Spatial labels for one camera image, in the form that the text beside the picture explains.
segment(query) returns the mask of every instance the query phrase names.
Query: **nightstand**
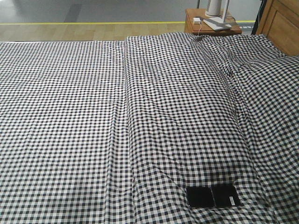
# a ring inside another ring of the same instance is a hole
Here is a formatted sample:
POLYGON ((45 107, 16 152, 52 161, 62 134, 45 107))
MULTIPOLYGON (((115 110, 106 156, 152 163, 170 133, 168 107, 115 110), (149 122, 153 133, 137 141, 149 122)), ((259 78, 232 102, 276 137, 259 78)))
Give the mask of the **nightstand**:
POLYGON ((228 35, 236 35, 241 34, 242 30, 240 29, 239 25, 235 22, 235 20, 230 17, 231 14, 228 13, 228 17, 226 22, 229 22, 232 25, 231 29, 219 30, 215 31, 212 30, 207 24, 203 21, 201 22, 201 30, 198 32, 200 25, 193 24, 193 18, 196 16, 200 16, 202 18, 208 18, 205 16, 206 9, 205 8, 188 8, 185 10, 186 12, 186 21, 185 21, 185 33, 191 33, 194 35, 212 35, 212 36, 228 36, 228 35))

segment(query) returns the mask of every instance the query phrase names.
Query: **black and white checkered fabric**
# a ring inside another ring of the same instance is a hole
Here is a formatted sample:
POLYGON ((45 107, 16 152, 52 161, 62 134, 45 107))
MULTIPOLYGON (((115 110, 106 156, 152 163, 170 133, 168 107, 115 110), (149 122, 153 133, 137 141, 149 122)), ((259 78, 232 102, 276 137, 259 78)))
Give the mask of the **black and white checkered fabric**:
POLYGON ((0 54, 1 223, 298 220, 299 59, 264 36, 0 54), (188 206, 186 187, 227 182, 242 206, 188 206))

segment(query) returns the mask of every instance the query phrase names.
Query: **white charger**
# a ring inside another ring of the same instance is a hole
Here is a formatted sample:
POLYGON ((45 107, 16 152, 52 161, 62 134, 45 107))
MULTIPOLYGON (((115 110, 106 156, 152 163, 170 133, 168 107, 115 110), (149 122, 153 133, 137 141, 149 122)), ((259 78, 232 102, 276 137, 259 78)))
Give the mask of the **white charger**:
POLYGON ((193 24, 201 24, 201 19, 199 17, 194 17, 193 24))

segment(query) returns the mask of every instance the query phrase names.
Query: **yellow tape stripe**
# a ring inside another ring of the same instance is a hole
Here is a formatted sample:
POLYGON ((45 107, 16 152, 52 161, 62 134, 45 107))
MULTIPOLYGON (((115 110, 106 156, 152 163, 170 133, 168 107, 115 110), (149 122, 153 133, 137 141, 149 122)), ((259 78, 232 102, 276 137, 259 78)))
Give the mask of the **yellow tape stripe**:
POLYGON ((241 23, 241 22, 244 22, 244 23, 255 23, 256 21, 255 20, 237 20, 236 21, 237 23, 241 23))
MULTIPOLYGON (((254 20, 239 20, 237 22, 255 22, 254 20)), ((149 21, 149 22, 7 22, 0 25, 117 25, 117 24, 184 24, 184 21, 149 21)))

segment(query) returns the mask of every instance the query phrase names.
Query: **wooden floor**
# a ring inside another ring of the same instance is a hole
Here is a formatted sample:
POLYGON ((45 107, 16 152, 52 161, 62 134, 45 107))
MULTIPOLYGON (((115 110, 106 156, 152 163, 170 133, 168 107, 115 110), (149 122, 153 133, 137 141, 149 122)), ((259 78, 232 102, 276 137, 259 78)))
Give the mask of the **wooden floor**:
POLYGON ((184 31, 184 24, 0 25, 0 41, 113 41, 178 31, 184 31))

